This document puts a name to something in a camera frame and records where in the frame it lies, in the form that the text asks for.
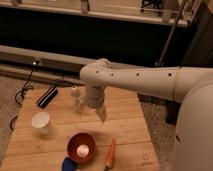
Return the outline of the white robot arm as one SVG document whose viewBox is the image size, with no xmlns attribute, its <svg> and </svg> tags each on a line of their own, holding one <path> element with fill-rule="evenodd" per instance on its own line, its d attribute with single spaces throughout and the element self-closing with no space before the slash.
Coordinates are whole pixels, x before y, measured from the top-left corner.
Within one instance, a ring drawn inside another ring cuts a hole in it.
<svg viewBox="0 0 213 171">
<path fill-rule="evenodd" d="M 105 58 L 80 70 L 85 103 L 104 104 L 106 87 L 178 102 L 173 171 L 213 171 L 213 68 L 115 69 Z"/>
</svg>

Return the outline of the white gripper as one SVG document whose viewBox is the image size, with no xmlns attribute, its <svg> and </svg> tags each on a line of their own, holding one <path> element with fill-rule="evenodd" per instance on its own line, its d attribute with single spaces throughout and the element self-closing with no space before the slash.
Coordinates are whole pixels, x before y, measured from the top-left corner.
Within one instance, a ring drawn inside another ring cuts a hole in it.
<svg viewBox="0 0 213 171">
<path fill-rule="evenodd" d="M 104 88 L 103 87 L 92 87 L 87 86 L 85 88 L 85 102 L 83 100 L 78 100 L 76 102 L 76 112 L 83 112 L 85 109 L 85 103 L 88 107 L 97 108 L 95 110 L 97 116 L 102 122 L 106 121 L 107 114 L 104 104 Z"/>
</svg>

